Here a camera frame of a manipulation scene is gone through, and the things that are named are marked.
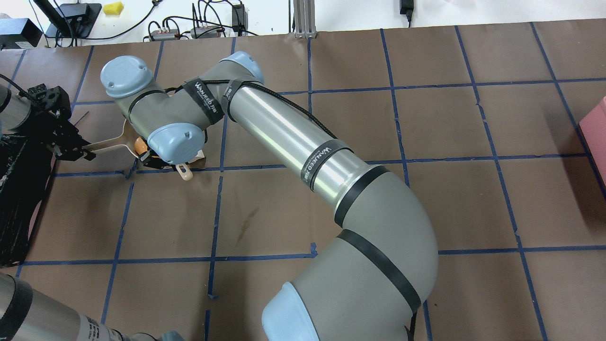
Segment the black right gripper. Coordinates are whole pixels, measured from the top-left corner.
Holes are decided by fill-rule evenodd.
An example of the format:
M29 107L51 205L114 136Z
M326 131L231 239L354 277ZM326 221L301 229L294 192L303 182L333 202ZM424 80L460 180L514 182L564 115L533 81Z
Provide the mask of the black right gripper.
M160 169L160 170L175 170L176 166L165 162L160 156L154 151L145 151L140 155L140 161L146 168Z

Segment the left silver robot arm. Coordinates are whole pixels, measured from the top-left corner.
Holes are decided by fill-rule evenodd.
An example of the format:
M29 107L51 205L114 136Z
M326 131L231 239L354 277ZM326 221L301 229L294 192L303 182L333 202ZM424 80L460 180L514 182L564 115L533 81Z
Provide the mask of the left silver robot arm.
M69 95L39 84L1 87L1 266L20 265L29 250L33 217L46 195L53 158L93 160L95 149L70 123ZM1 276L3 341L152 341L108 328L40 293L14 276Z

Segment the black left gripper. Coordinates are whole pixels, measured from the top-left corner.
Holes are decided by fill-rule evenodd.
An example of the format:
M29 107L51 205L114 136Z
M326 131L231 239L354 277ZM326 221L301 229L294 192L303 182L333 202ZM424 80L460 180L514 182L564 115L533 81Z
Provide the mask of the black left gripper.
M19 91L30 102L30 111L19 126L19 133L33 136L54 153L56 159L75 162L82 158L91 161L97 154L85 149L89 142L70 122L72 109L67 91L45 84Z

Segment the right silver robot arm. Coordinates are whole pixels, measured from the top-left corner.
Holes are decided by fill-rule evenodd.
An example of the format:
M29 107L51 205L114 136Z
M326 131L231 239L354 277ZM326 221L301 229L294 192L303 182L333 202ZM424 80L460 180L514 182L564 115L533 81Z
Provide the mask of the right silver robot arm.
M417 196L383 165L370 165L264 86L243 51L169 95L141 58L100 71L107 95L163 162L192 160L205 130L242 126L324 199L340 233L262 312L270 341L411 341L412 320L437 282L437 238Z

